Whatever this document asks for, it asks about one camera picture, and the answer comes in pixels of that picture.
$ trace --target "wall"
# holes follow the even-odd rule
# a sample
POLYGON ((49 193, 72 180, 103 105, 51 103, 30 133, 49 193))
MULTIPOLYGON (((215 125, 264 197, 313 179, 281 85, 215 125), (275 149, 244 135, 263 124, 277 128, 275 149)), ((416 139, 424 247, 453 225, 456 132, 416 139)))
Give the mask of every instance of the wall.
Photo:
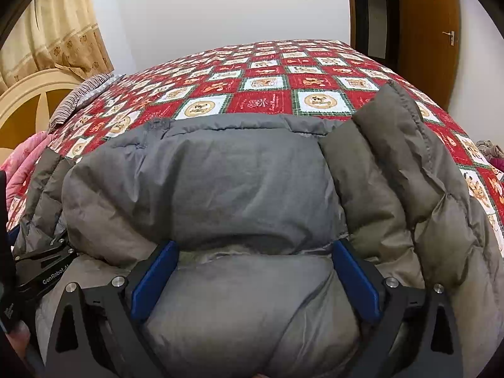
POLYGON ((349 0, 93 0, 118 72, 225 45, 350 41, 349 0), (131 54, 132 59, 125 60, 131 54))
POLYGON ((93 6, 115 73, 137 72, 138 67, 126 37, 118 0, 93 0, 93 6))
POLYGON ((459 68, 449 113, 473 141, 504 146, 504 39, 478 0, 460 0, 459 68))

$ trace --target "logo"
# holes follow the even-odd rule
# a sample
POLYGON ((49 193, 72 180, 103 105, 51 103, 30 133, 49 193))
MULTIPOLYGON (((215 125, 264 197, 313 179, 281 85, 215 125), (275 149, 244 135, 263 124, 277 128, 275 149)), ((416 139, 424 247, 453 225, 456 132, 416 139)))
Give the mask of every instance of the logo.
POLYGON ((65 267, 62 267, 57 272, 52 273, 49 277, 47 277, 45 280, 42 281, 42 284, 46 285, 46 284, 50 283, 52 280, 54 280, 55 278, 61 276, 65 272, 65 270, 68 268, 68 266, 69 265, 65 265, 65 267))
POLYGON ((9 308, 6 308, 4 311, 4 314, 7 316, 8 319, 11 319, 12 313, 14 312, 14 310, 12 310, 12 307, 14 307, 14 303, 12 303, 11 306, 9 308))

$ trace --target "black strap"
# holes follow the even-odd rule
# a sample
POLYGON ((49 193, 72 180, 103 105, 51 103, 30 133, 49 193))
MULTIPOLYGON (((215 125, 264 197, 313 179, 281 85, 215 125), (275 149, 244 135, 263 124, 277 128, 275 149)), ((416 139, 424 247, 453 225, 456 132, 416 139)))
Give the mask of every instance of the black strap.
POLYGON ((0 369, 2 370, 2 376, 33 378, 33 375, 22 359, 18 357, 2 330, 0 330, 0 369))
POLYGON ((16 282, 16 262, 12 257, 11 246, 7 237, 7 175, 0 170, 0 282, 13 286, 16 282))

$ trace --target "pink blanket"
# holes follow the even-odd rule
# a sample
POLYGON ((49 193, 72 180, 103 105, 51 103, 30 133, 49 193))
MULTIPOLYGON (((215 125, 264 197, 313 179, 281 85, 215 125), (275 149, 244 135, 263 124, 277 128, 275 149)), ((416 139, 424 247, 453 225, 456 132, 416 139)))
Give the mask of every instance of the pink blanket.
POLYGON ((7 175, 7 183, 11 180, 14 172, 19 169, 28 155, 46 138, 47 133, 42 131, 38 134, 34 134, 22 144, 16 146, 16 149, 13 150, 2 166, 0 166, 0 170, 3 170, 7 175))
MULTIPOLYGON (((15 166, 15 165, 18 165, 18 167, 13 173, 11 173, 10 180, 8 177, 7 189, 6 189, 7 209, 9 209, 11 207, 11 203, 12 203, 14 196, 16 195, 18 190, 21 188, 21 186, 23 186, 23 182, 28 177, 29 173, 33 169, 33 166, 35 165, 35 162, 37 162, 40 155, 42 155, 42 152, 44 151, 46 146, 49 145, 50 142, 54 139, 54 135, 48 135, 45 132, 40 132, 40 133, 30 137, 29 139, 27 139, 25 142, 23 142, 23 144, 26 144, 27 141, 30 141, 32 138, 34 138, 35 136, 42 134, 42 133, 44 133, 44 136, 45 136, 43 138, 43 140, 38 142, 38 144, 35 146, 35 148, 32 149, 28 153, 28 155, 24 158, 24 160, 21 161, 21 164, 18 164, 18 162, 21 160, 20 157, 14 157, 12 164, 9 165, 9 168, 11 168, 12 166, 15 166)), ((38 137, 37 137, 37 139, 34 139, 33 141, 31 141, 30 146, 27 146, 26 148, 24 148, 22 155, 24 155, 25 150, 31 148, 32 144, 35 143, 36 140, 38 140, 38 137)))

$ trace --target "door handle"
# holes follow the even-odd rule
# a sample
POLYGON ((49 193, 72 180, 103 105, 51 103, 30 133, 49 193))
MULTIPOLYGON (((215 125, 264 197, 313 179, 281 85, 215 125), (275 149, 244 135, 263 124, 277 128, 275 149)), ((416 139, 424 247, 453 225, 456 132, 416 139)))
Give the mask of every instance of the door handle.
POLYGON ((455 31, 451 31, 451 32, 444 32, 444 31, 441 31, 443 34, 446 34, 447 36, 450 36, 450 45, 453 47, 453 45, 455 44, 455 31))

